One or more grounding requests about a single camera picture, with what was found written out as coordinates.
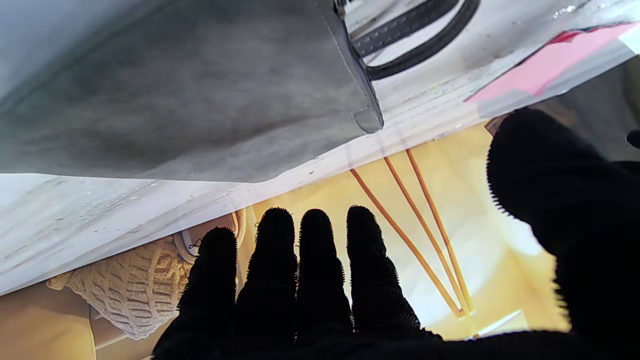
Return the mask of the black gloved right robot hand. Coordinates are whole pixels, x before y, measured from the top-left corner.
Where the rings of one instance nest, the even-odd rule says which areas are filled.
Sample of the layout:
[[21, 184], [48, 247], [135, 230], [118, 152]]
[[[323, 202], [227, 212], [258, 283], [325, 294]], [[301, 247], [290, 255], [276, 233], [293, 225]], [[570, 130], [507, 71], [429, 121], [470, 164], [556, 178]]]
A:
[[351, 300], [325, 212], [295, 224], [283, 208], [259, 221], [247, 279], [236, 293], [237, 239], [210, 230], [199, 244], [178, 317], [154, 360], [637, 360], [639, 164], [612, 162], [537, 109], [503, 119], [487, 153], [496, 205], [528, 224], [556, 259], [569, 332], [530, 330], [446, 341], [422, 328], [403, 296], [374, 214], [346, 218]]

